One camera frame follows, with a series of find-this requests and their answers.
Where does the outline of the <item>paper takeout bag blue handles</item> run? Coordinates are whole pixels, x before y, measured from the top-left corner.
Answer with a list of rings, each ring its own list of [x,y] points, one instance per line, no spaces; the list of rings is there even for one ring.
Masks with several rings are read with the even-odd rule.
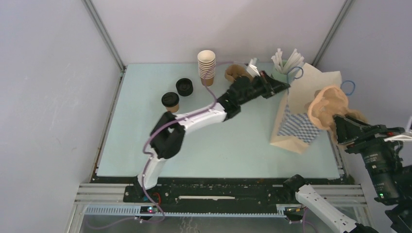
[[[293,67],[286,74],[290,88],[279,104],[270,145],[302,154],[326,131],[309,120],[305,104],[312,102],[315,92],[326,86],[336,85],[341,89],[343,79],[340,71],[321,72],[310,64]]]

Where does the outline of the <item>single brown paper cup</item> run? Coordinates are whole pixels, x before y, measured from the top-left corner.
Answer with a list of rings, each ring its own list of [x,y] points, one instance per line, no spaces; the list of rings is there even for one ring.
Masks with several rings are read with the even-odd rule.
[[[166,106],[165,107],[167,111],[171,112],[171,113],[176,113],[179,111],[179,103],[173,105],[173,106]]]

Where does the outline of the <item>black cup lid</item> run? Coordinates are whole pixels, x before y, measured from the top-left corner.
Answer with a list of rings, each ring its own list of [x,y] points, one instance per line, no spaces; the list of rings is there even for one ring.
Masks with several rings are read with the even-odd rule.
[[[165,107],[174,107],[180,101],[179,95],[175,92],[167,92],[161,97],[161,103]]]

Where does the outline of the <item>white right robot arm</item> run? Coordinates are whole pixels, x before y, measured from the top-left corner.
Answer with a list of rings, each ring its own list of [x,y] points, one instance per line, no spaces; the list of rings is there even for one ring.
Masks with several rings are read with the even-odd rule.
[[[338,145],[345,152],[359,154],[377,194],[375,201],[393,209],[386,210],[393,233],[412,231],[412,167],[404,166],[399,156],[404,143],[412,140],[412,122],[406,128],[388,128],[385,125],[370,125],[349,115],[333,116]],[[323,197],[319,186],[314,188],[305,178],[296,174],[283,183],[282,195],[289,203],[299,206],[286,207],[285,217],[295,215],[298,209],[301,223],[306,221],[306,210],[311,210],[335,233],[375,233],[371,226],[348,217],[336,208],[336,204],[357,202],[354,192],[347,185],[338,185],[331,192],[339,199]]]

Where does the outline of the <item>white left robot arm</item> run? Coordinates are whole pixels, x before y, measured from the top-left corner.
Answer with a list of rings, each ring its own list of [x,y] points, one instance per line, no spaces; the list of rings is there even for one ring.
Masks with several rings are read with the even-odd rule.
[[[149,158],[137,176],[139,186],[135,189],[135,196],[141,202],[148,202],[153,198],[153,187],[157,185],[165,162],[180,151],[186,135],[232,119],[241,112],[241,106],[251,100],[258,97],[268,99],[289,88],[290,84],[275,80],[265,72],[252,80],[240,76],[226,92],[206,107],[180,115],[165,112],[142,149]]]

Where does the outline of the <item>separated brown pulp cup carrier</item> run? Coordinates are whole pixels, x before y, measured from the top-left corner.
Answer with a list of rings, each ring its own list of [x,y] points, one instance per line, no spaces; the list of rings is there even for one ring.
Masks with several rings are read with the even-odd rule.
[[[359,110],[350,109],[346,94],[336,85],[329,85],[314,94],[312,102],[305,104],[309,120],[320,130],[327,130],[337,144],[336,124],[333,116],[350,116],[367,123],[368,120]]]

